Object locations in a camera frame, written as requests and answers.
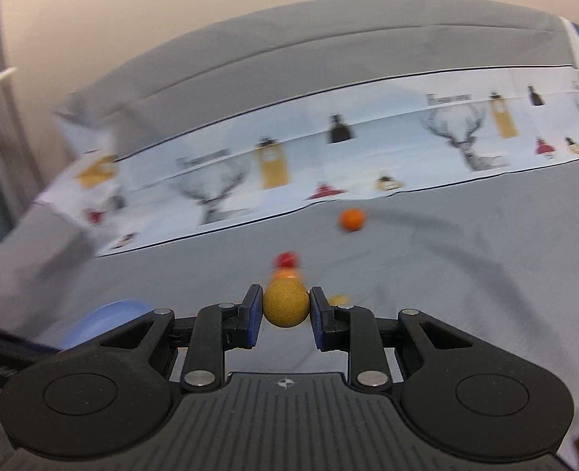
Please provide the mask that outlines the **peeled-top small orange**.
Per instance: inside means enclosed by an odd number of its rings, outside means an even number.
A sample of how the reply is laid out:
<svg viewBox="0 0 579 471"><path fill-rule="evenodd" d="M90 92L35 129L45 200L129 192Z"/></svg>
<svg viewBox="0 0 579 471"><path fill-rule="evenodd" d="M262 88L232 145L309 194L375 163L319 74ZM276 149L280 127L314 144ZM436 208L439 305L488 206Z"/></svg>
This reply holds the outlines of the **peeled-top small orange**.
<svg viewBox="0 0 579 471"><path fill-rule="evenodd" d="M270 283L278 279L295 279L295 281L302 281L302 274L297 268L278 268L270 277Z"/></svg>

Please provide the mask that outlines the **far red cherry tomato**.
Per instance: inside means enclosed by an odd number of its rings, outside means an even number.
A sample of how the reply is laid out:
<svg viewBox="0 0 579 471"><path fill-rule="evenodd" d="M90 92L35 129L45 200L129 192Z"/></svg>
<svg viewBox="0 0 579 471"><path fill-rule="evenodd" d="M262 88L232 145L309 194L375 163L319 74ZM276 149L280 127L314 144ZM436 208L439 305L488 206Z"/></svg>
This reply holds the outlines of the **far red cherry tomato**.
<svg viewBox="0 0 579 471"><path fill-rule="evenodd" d="M300 257L296 252L286 251L280 253L275 259L277 269L296 269L300 267Z"/></svg>

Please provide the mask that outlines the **far small orange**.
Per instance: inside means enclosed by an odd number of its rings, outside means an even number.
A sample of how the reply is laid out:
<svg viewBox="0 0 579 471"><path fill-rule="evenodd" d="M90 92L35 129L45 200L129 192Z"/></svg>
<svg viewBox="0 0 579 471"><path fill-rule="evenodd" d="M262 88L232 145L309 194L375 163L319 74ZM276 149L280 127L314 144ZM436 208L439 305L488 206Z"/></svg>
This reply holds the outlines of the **far small orange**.
<svg viewBox="0 0 579 471"><path fill-rule="evenodd" d="M358 207L351 207L339 214L339 226L346 232L357 232L364 228L366 213Z"/></svg>

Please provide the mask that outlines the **blue plastic plate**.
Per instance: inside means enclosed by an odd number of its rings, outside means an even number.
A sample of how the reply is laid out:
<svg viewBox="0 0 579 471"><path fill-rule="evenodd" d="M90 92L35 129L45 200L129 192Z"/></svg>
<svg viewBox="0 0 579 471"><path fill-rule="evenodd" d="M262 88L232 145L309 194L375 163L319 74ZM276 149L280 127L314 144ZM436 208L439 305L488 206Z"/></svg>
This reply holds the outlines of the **blue plastic plate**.
<svg viewBox="0 0 579 471"><path fill-rule="evenodd" d="M62 337L59 348L67 350L77 347L101 334L110 332L138 317L152 312L153 307L143 301L120 300L94 309L74 322Z"/></svg>

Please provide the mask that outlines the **grey deer print quilt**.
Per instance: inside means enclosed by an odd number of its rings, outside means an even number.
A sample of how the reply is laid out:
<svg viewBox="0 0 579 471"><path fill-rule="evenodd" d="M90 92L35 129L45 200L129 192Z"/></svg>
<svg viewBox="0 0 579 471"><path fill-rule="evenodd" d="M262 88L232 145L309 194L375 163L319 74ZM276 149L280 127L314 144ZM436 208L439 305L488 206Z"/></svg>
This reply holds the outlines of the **grey deer print quilt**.
<svg viewBox="0 0 579 471"><path fill-rule="evenodd" d="M206 27L56 111L77 159L0 243L0 470L568 470L579 438L579 27L483 0L318 0ZM358 207L364 228L339 214ZM373 312L393 386L310 312L180 386L198 312L303 286Z"/></svg>

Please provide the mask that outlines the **lone yellow longan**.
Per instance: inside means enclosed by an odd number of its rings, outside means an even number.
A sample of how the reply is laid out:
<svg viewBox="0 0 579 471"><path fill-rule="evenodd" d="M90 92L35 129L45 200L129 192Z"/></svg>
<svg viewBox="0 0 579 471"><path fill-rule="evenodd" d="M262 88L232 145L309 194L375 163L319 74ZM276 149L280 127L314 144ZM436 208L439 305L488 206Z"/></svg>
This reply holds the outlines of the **lone yellow longan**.
<svg viewBox="0 0 579 471"><path fill-rule="evenodd" d="M265 291L263 312L266 319L276 327L295 327L310 312L306 287L291 277L275 279Z"/></svg>

